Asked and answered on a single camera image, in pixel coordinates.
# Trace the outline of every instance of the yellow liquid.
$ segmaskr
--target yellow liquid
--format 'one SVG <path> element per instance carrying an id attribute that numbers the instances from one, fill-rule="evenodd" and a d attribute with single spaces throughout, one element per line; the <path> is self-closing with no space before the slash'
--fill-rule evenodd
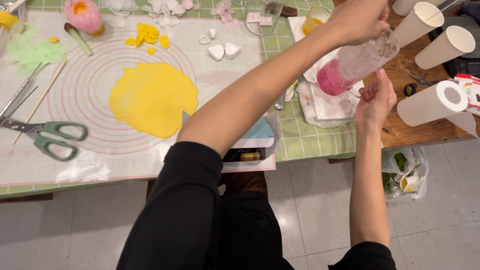
<path id="1" fill-rule="evenodd" d="M 309 18 L 307 17 L 305 19 L 305 22 L 303 23 L 303 33 L 307 35 L 310 33 L 317 25 L 323 25 L 324 23 L 322 20 L 318 18 Z"/>

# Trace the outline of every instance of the paper towel roll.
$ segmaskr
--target paper towel roll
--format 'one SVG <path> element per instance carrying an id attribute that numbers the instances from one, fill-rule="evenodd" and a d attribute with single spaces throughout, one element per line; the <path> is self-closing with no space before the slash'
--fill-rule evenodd
<path id="1" fill-rule="evenodd" d="M 452 81 L 441 81 L 398 103 L 396 111 L 409 126 L 455 115 L 467 108 L 467 94 Z"/>

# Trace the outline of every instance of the pink liquid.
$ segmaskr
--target pink liquid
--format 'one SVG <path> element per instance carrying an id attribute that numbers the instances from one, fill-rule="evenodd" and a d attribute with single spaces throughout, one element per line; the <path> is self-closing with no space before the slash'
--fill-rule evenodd
<path id="1" fill-rule="evenodd" d="M 320 89 L 331 96 L 341 95 L 355 84 L 354 81 L 342 78 L 338 71 L 338 59 L 331 60 L 321 68 L 317 74 L 317 82 Z"/>

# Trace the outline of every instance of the kitchen scale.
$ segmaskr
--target kitchen scale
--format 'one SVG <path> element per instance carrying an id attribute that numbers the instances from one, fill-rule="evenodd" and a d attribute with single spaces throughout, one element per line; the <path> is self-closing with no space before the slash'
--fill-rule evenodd
<path id="1" fill-rule="evenodd" d="M 457 25 L 468 30 L 473 35 L 476 46 L 473 52 L 466 53 L 443 63 L 445 70 L 451 78 L 455 77 L 458 73 L 480 77 L 480 27 L 474 18 L 466 14 L 459 17 L 446 17 L 441 27 L 432 30 L 428 34 L 430 40 L 436 39 L 447 27 L 452 25 Z"/>

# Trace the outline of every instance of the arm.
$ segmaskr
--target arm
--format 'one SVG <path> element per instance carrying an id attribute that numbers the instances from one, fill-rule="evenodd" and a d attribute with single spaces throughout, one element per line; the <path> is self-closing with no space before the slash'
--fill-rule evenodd
<path id="1" fill-rule="evenodd" d="M 197 142 L 224 156 L 308 68 L 338 47 L 376 37 L 389 27 L 384 22 L 387 16 L 387 0 L 348 0 L 335 9 L 326 24 L 201 107 L 182 127 L 177 141 Z"/>
<path id="2" fill-rule="evenodd" d="M 388 247 L 387 209 L 382 185 L 381 129 L 396 104 L 392 83 L 385 71 L 377 71 L 377 80 L 360 89 L 357 107 L 357 155 L 350 197 L 351 246 L 369 241 Z"/>

